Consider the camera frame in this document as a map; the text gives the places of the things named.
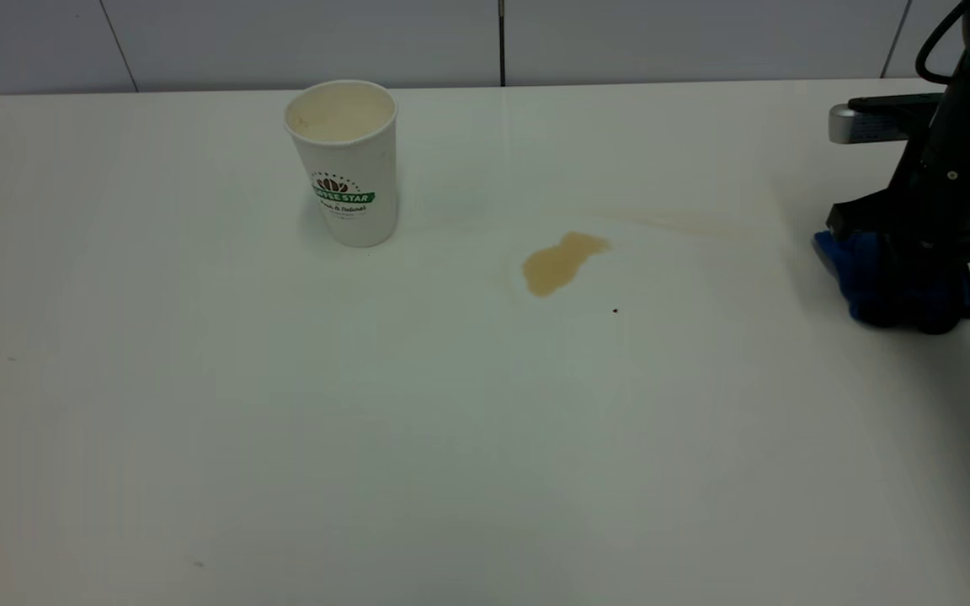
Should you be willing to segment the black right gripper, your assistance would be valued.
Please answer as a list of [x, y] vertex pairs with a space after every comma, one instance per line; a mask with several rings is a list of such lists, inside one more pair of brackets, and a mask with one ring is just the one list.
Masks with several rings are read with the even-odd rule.
[[885, 189], [832, 206], [825, 231], [851, 241], [851, 318], [869, 326], [903, 322], [886, 250], [919, 258], [923, 334], [946, 334], [970, 306], [970, 166], [946, 162], [924, 145], [907, 145]]

